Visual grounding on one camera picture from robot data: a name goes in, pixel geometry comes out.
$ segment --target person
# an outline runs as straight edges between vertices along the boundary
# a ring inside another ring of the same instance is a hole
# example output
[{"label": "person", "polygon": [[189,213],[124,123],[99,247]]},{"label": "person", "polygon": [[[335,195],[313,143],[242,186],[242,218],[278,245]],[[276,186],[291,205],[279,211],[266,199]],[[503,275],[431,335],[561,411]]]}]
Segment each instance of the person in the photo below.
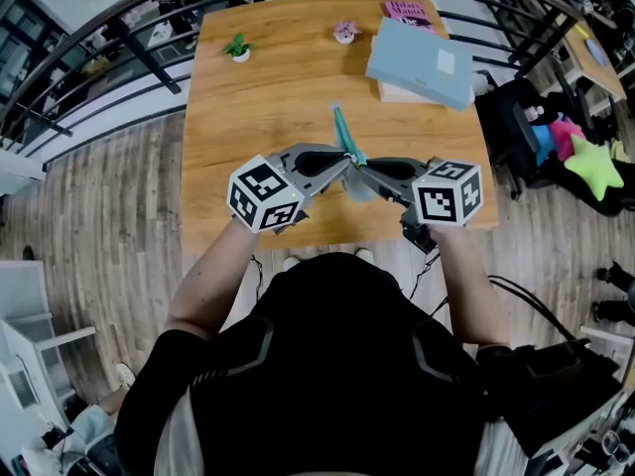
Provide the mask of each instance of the person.
[{"label": "person", "polygon": [[595,0],[607,10],[607,16],[589,11],[586,21],[607,53],[619,50],[633,35],[635,8],[630,0]]},{"label": "person", "polygon": [[609,269],[600,268],[596,271],[599,280],[613,284],[628,294],[628,299],[594,301],[591,305],[593,319],[596,322],[606,319],[611,322],[628,322],[635,326],[635,277],[625,272],[621,266],[613,261]]},{"label": "person", "polygon": [[[121,474],[113,449],[112,431],[135,375],[124,363],[116,365],[120,386],[98,404],[84,409],[67,432],[55,427],[42,437],[34,437],[22,446],[22,456],[32,476],[67,474]],[[95,472],[87,459],[100,471]]]},{"label": "person", "polygon": [[487,458],[484,394],[461,343],[479,362],[509,352],[508,317],[467,230],[431,231],[453,336],[369,252],[291,260],[220,332],[258,243],[232,219],[181,283],[121,408],[124,474],[472,474]]}]

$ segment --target black railing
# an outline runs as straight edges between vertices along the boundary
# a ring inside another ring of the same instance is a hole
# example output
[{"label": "black railing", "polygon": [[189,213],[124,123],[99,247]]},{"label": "black railing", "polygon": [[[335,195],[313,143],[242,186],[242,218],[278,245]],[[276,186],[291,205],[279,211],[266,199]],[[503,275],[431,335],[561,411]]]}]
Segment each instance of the black railing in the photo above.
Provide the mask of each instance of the black railing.
[{"label": "black railing", "polygon": [[[175,33],[177,33],[176,35],[150,47],[144,45],[144,43],[139,39],[139,36],[145,31],[148,31],[149,29],[166,21],[179,19],[184,16],[188,16],[189,19],[191,19],[192,17],[195,17],[194,13],[198,13],[198,17],[201,19],[202,15],[206,12],[211,12],[214,7],[220,4],[235,6],[248,3],[246,0],[200,0],[185,5],[184,7],[176,8],[161,16],[151,19],[140,26],[136,26],[132,29],[129,28],[124,23],[122,17],[139,5],[149,1],[151,0],[122,0],[111,6],[109,9],[91,19],[74,34],[63,41],[30,73],[26,80],[15,90],[5,107],[0,110],[0,129],[2,130],[2,137],[3,140],[9,140],[10,142],[7,150],[11,150],[14,147],[26,146],[33,142],[33,140],[40,136],[43,132],[50,129],[53,129],[56,132],[51,139],[54,139],[60,134],[71,135],[71,129],[80,122],[88,119],[90,115],[82,117],[79,121],[76,121],[67,127],[63,125],[63,120],[65,118],[97,97],[102,96],[104,93],[112,91],[123,84],[130,83],[131,81],[148,75],[149,73],[153,74],[159,82],[151,88],[143,88],[134,94],[126,95],[126,97],[120,99],[119,101],[111,102],[107,107],[113,107],[117,103],[121,103],[124,100],[130,100],[136,95],[141,95],[143,93],[147,93],[149,90],[164,86],[172,93],[179,93],[181,91],[179,82],[183,81],[188,76],[181,76],[180,78],[174,79],[170,77],[166,69],[175,63],[193,58],[194,49],[186,49],[184,44],[188,42],[191,45],[191,41],[195,40],[198,30],[190,28],[189,30],[181,33],[178,33],[178,31],[175,30]],[[575,21],[581,19],[581,15],[578,14],[575,8],[566,3],[564,0],[538,0],[546,8],[551,9],[548,16],[549,19],[546,19],[545,17],[538,18],[529,12],[527,8],[515,6],[500,0],[472,1],[482,3],[490,9],[504,10],[510,15],[534,24],[533,30],[530,33],[527,33],[525,31],[520,31],[516,27],[503,25],[500,22],[489,22],[472,16],[465,16],[452,12],[440,12],[440,15],[443,18],[449,20],[459,20],[482,27],[496,29],[502,31],[508,37],[514,36],[521,38],[522,42],[520,43],[514,41],[510,42],[510,46],[504,46],[476,39],[474,37],[456,34],[450,35],[450,38],[455,41],[461,41],[467,44],[478,45],[492,50],[509,53],[510,57],[508,61],[490,59],[481,56],[474,57],[474,59],[480,62],[513,68],[517,70],[517,76],[522,76],[533,68],[538,61],[540,61],[549,52],[549,50],[563,38],[564,34],[573,26]],[[556,21],[556,18],[559,16],[564,16],[563,19],[560,19],[561,24],[558,24]],[[105,45],[94,49],[94,51],[88,54],[79,65],[69,68],[61,78],[52,82],[35,97],[32,96],[34,87],[38,86],[38,83],[42,84],[43,80],[46,81],[50,78],[53,70],[57,65],[59,65],[59,62],[64,55],[68,54],[68,52],[95,33],[95,31],[102,29],[103,27],[107,27],[107,36],[109,37],[109,41]],[[164,61],[157,58],[157,53],[160,50],[168,46],[176,45],[182,45],[184,47],[181,50],[175,48],[175,51],[178,53],[178,56],[175,59]],[[76,78],[87,65],[94,60],[103,59],[108,56],[111,56],[113,61],[108,62],[106,69],[93,73],[87,79],[82,79],[77,82]],[[101,92],[94,97],[89,97],[87,95],[82,97],[82,95],[86,94],[88,88],[104,79],[109,73],[112,73],[117,69],[121,69],[121,67],[129,65],[132,62],[135,62],[139,67],[139,70],[132,76],[132,78],[112,83],[108,86],[107,91]],[[50,103],[47,108],[44,109],[44,101],[52,95],[55,96],[55,101]],[[104,108],[102,107],[94,113],[98,113],[103,110]],[[34,152],[35,150],[31,150],[27,155],[31,155]]]}]

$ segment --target black t-shirt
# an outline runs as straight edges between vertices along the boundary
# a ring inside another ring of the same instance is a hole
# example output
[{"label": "black t-shirt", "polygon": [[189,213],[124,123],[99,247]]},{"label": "black t-shirt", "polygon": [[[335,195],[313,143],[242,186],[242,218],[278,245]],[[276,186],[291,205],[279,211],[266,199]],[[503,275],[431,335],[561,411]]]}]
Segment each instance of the black t-shirt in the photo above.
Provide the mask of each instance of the black t-shirt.
[{"label": "black t-shirt", "polygon": [[597,0],[604,6],[608,6],[613,12],[611,19],[617,25],[617,30],[610,29],[606,25],[600,23],[598,20],[588,18],[591,23],[591,27],[599,35],[613,35],[610,45],[610,49],[618,48],[622,45],[623,40],[626,39],[630,33],[632,33],[633,25],[635,24],[635,8],[630,0]]},{"label": "black t-shirt", "polygon": [[206,474],[471,474],[484,423],[476,363],[345,254],[278,274],[210,342],[161,335],[119,414],[126,474],[152,474],[187,390]]}]

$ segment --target book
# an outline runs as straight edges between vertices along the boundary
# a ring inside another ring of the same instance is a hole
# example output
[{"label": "book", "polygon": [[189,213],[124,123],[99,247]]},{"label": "book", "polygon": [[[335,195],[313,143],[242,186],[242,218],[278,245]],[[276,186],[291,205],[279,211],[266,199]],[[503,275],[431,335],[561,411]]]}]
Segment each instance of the book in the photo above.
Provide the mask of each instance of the book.
[{"label": "book", "polygon": [[421,4],[389,0],[388,2],[383,2],[382,7],[384,9],[384,15],[391,20],[418,27],[433,34],[436,33],[435,27]]},{"label": "book", "polygon": [[457,110],[470,104],[472,55],[454,41],[384,18],[366,75]]},{"label": "book", "polygon": [[[379,91],[379,100],[382,102],[399,102],[402,104],[436,104],[440,105],[440,102],[436,102],[428,97],[413,93],[412,91],[405,90],[394,84],[385,83],[384,81],[377,81],[377,89]],[[469,88],[469,104],[474,102],[474,90]]]}]

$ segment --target black cable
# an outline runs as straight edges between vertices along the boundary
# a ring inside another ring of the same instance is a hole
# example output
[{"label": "black cable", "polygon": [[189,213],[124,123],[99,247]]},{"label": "black cable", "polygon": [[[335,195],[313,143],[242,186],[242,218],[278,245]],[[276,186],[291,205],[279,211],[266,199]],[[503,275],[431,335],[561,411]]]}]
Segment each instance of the black cable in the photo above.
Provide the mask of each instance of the black cable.
[{"label": "black cable", "polygon": [[249,261],[253,261],[258,267],[258,287],[256,288],[256,301],[260,301],[260,288],[262,288],[262,263],[256,259],[256,256],[251,256],[251,259]]},{"label": "black cable", "polygon": [[430,268],[433,266],[433,264],[439,258],[440,255],[441,254],[437,253],[432,259],[430,259],[428,263],[426,263],[426,265],[424,266],[423,270],[417,275],[417,279],[415,280],[415,286],[413,287],[413,291],[410,293],[410,297],[408,298],[408,301],[412,300],[413,296],[415,295],[415,292],[417,291],[417,288],[419,287],[419,281],[421,280],[421,277],[430,271]]},{"label": "black cable", "polygon": [[62,459],[64,458],[64,447],[66,446],[66,440],[68,439],[68,436],[71,435],[73,432],[74,432],[74,430],[72,429],[72,426],[69,426],[68,430],[65,432],[65,434],[63,436],[62,449],[60,450],[60,474],[64,474],[64,467],[62,466]]},{"label": "black cable", "polygon": [[519,286],[518,284],[516,284],[513,281],[510,281],[509,279],[506,279],[505,277],[501,277],[500,275],[488,275],[487,278],[491,281],[492,279],[495,279],[497,281],[503,281],[506,282],[507,284],[509,284],[510,286],[513,286],[514,288],[522,291],[525,295],[527,295],[529,298],[531,298],[533,301],[535,301],[538,305],[540,305],[542,308],[549,310],[549,308],[542,303],[538,297],[536,297],[536,295],[534,295],[531,291],[526,290],[525,288],[523,288],[522,286]]},{"label": "black cable", "polygon": [[[502,278],[503,280],[505,280],[506,282],[510,283],[511,285],[513,285],[514,287],[518,288],[519,290],[523,290],[523,288],[521,288],[520,286],[518,286],[516,283]],[[529,306],[533,307],[535,310],[537,310],[547,321],[549,321],[555,328],[557,331],[559,331],[563,337],[566,340],[569,341],[576,341],[577,339],[572,335],[572,333],[570,331],[568,331],[562,323],[560,323],[560,321],[558,320],[558,318],[539,300],[536,298],[536,300],[534,300],[532,297],[534,297],[531,294],[528,295],[523,295],[522,293],[518,292],[518,291],[514,291],[513,289],[511,289],[510,287],[504,285],[504,284],[500,284],[497,283],[496,281],[493,281],[490,279],[490,283],[493,286],[496,286],[498,288],[501,288],[505,291],[507,291],[508,293],[511,293],[512,295],[520,298],[521,300],[523,300],[526,304],[528,304]]]},{"label": "black cable", "polygon": [[496,278],[497,280],[502,280],[502,281],[506,282],[507,284],[511,285],[512,287],[520,290],[523,293],[522,295],[517,294],[517,292],[511,292],[510,291],[510,293],[512,293],[512,294],[516,295],[517,297],[521,298],[524,302],[528,303],[535,310],[537,310],[543,317],[545,317],[551,324],[553,324],[558,329],[558,331],[565,336],[565,338],[567,338],[569,340],[575,340],[573,335],[560,323],[558,318],[534,294],[530,293],[529,291],[527,291],[526,289],[522,288],[521,286],[519,286],[515,282],[510,281],[509,279],[505,279],[504,277],[495,276],[495,275],[490,276],[490,282],[492,284],[494,284],[495,286],[498,286],[499,288],[505,289],[506,291],[509,291],[509,290],[504,288],[502,285],[492,281],[491,280],[492,278]]},{"label": "black cable", "polygon": [[435,308],[435,311],[434,311],[433,313],[431,313],[431,314],[430,314],[430,317],[434,317],[434,316],[435,316],[435,314],[436,314],[439,310],[441,310],[442,306],[444,306],[445,304],[447,304],[447,297],[445,297],[445,298],[444,298],[444,300],[443,300],[441,303],[439,303],[439,306],[438,306],[437,308]]}]

